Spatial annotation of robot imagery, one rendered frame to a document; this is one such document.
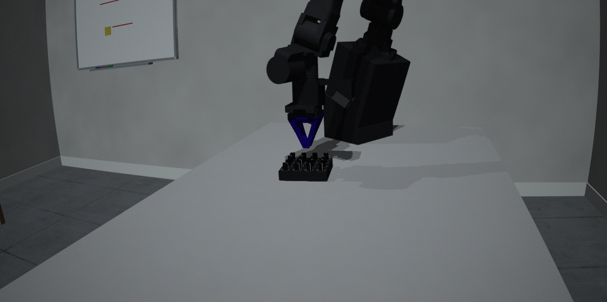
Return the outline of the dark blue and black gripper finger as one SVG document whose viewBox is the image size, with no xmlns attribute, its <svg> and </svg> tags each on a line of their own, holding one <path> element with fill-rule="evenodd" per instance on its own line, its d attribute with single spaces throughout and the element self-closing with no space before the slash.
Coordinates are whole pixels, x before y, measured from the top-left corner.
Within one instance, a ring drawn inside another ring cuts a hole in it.
<svg viewBox="0 0 607 302">
<path fill-rule="evenodd" d="M 316 137 L 317 130 L 318 130 L 320 124 L 321 124 L 321 121 L 322 121 L 323 117 L 324 117 L 324 113 L 320 115 L 320 120 L 319 120 L 319 123 L 317 124 L 317 129 L 316 129 L 316 132 L 315 132 L 315 134 L 313 136 L 312 143 L 313 143 L 314 138 Z M 306 141 L 307 137 L 306 137 L 306 133 L 305 133 L 305 129 L 304 129 L 303 123 L 297 123 L 297 124 L 298 124 L 299 129 L 301 130 L 302 137 Z M 311 143 L 310 146 L 312 146 L 312 143 Z"/>
<path fill-rule="evenodd" d="M 290 122 L 291 127 L 294 129 L 299 141 L 301 142 L 302 148 L 310 148 L 319 120 L 320 116 L 318 118 L 288 118 L 288 122 Z M 297 123 L 309 123 L 312 125 L 306 141 L 302 137 L 301 130 L 299 129 Z"/>
</svg>

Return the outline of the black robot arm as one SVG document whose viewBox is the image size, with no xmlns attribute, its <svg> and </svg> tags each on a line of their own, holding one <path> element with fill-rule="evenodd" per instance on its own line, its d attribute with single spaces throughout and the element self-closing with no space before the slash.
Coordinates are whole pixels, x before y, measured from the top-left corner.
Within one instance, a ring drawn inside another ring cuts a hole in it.
<svg viewBox="0 0 607 302">
<path fill-rule="evenodd" d="M 392 61 L 397 50 L 391 48 L 391 38 L 393 30 L 403 19 L 402 2 L 403 0 L 363 0 L 360 16 L 371 22 L 363 38 L 356 40 L 352 48 Z M 327 57 L 333 51 L 342 3 L 343 0 L 308 2 L 295 26 L 291 45 L 278 48 L 275 56 L 267 63 L 267 76 L 273 83 L 318 79 L 317 57 Z M 325 85 L 329 85 L 327 90 Z M 327 95 L 347 109 L 355 99 L 355 79 L 318 79 L 301 82 L 301 86 L 302 105 L 320 105 Z"/>
</svg>

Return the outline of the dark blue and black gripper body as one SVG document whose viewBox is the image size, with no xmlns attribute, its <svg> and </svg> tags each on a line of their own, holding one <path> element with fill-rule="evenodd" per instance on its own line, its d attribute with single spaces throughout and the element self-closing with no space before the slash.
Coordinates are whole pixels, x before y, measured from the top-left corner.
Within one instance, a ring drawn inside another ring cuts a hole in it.
<svg viewBox="0 0 607 302">
<path fill-rule="evenodd" d="M 285 112 L 287 113 L 288 118 L 318 118 L 324 113 L 322 105 L 325 105 L 325 101 L 320 105 L 302 105 L 301 82 L 313 80 L 318 79 L 300 79 L 292 82 L 293 102 L 285 106 Z"/>
</svg>

